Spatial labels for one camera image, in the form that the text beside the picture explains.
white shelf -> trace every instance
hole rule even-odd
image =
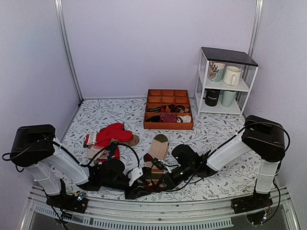
[[[198,77],[200,78],[201,85],[203,86],[204,75],[201,76],[201,73],[198,72]],[[248,92],[249,87],[246,85],[245,81],[241,78],[240,83],[238,85],[228,85],[223,80],[220,82],[213,82],[209,79],[206,80],[206,89],[216,89],[216,90],[232,90],[232,91],[241,91],[241,92]]]
[[[201,103],[201,108],[200,108],[201,113],[236,114],[236,115],[239,115],[241,113],[241,109],[240,109],[240,107],[239,107],[239,105],[238,105],[238,103],[236,102],[235,99],[234,99],[234,101],[232,102],[232,104],[229,108],[222,106],[222,97],[223,96],[220,94],[219,100],[218,100],[216,106],[208,106],[208,105],[206,105],[205,101],[203,101]],[[203,100],[203,99],[201,99],[200,93],[195,94],[195,100],[196,100],[197,106],[199,106],[199,104],[201,102],[200,100]]]

white mug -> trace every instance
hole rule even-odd
[[[228,85],[238,85],[240,82],[241,69],[235,66],[227,66],[223,81]]]

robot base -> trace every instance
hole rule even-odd
[[[67,211],[85,213],[88,199],[83,198],[79,200],[78,197],[75,195],[68,195],[66,193],[65,183],[63,182],[62,179],[60,179],[60,181],[61,181],[60,194],[49,195],[46,204]]]
[[[271,194],[260,194],[254,191],[253,195],[235,198],[231,207],[235,213],[249,212],[272,205]]]

metal frame pole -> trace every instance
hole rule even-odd
[[[249,47],[248,47],[248,55],[251,58],[254,54],[254,50],[255,50],[255,47],[256,47],[256,41],[257,41],[257,37],[258,37],[258,32],[259,32],[259,27],[260,27],[260,22],[261,22],[261,16],[262,16],[262,8],[263,8],[263,0],[257,0],[254,22],[253,22],[252,35],[251,35]],[[243,71],[243,76],[242,76],[242,79],[244,81],[247,80],[248,70],[249,70],[249,66],[245,66],[244,71]],[[243,93],[240,92],[237,96],[237,101],[239,102],[239,104],[241,103],[242,94]]]
[[[60,30],[60,34],[61,34],[61,38],[62,38],[64,50],[65,50],[67,63],[68,63],[69,70],[71,73],[72,83],[76,90],[79,102],[82,102],[83,96],[82,96],[80,84],[77,78],[76,70],[73,64],[71,49],[70,49],[68,37],[67,37],[64,13],[63,13],[63,7],[62,7],[62,0],[55,0],[54,2],[55,2],[56,12],[57,12],[58,23],[59,23],[59,30]]]
[[[242,109],[241,109],[240,116],[242,116],[243,111],[244,111],[244,109],[245,109],[245,105],[246,105],[246,103],[248,102],[248,98],[249,98],[251,89],[252,89],[252,87],[253,87],[253,84],[254,84],[254,81],[255,81],[257,72],[258,72],[258,67],[256,67],[256,70],[255,70],[255,73],[254,73],[254,77],[253,77],[253,79],[252,79],[252,81],[251,81],[251,84],[250,84],[250,87],[249,87],[248,95],[246,96],[246,99],[245,99],[245,101],[244,101],[243,107],[242,107]]]

brown sock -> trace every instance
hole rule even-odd
[[[149,155],[153,158],[157,158],[159,160],[165,160],[168,152],[168,140],[167,137],[163,134],[158,134],[154,137],[152,141],[152,145],[150,146]],[[151,167],[153,164],[151,163],[151,158],[144,156],[145,165],[147,167]],[[160,170],[157,167],[153,167],[152,170],[152,179],[153,182],[156,184],[160,177],[164,174],[164,170]],[[151,179],[146,178],[146,180],[151,185]]]
[[[133,146],[136,146],[139,142],[140,142],[139,136],[133,134],[132,139],[129,142],[123,142],[123,141],[118,141],[118,140],[112,139],[110,141],[110,144],[121,143],[121,144],[129,145],[129,146],[133,147]]]

